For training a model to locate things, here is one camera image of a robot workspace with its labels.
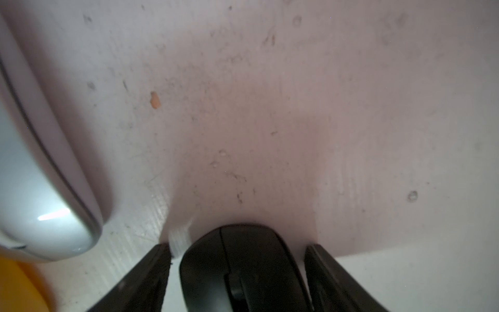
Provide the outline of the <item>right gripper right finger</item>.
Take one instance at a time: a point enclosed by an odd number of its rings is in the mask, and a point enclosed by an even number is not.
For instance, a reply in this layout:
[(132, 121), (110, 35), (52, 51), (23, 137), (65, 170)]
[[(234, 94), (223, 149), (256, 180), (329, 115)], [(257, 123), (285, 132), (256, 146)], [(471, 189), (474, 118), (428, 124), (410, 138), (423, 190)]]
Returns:
[(387, 312), (321, 245), (306, 248), (304, 263), (315, 311)]

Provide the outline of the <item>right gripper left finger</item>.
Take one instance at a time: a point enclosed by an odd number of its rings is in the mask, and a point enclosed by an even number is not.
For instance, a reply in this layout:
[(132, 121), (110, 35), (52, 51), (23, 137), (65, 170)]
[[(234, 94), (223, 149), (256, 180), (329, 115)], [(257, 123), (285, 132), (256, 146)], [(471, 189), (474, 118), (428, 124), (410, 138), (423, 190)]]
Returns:
[(90, 311), (161, 311), (172, 255), (169, 244), (154, 246)]

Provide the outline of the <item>black slim mouse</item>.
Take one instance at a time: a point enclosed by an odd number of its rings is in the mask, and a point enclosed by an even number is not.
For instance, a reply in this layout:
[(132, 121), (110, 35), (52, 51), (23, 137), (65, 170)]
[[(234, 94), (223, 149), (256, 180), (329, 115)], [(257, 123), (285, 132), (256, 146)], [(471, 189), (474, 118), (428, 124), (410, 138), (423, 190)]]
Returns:
[(184, 254), (179, 276), (188, 311), (312, 311), (284, 240), (254, 224), (217, 228)]

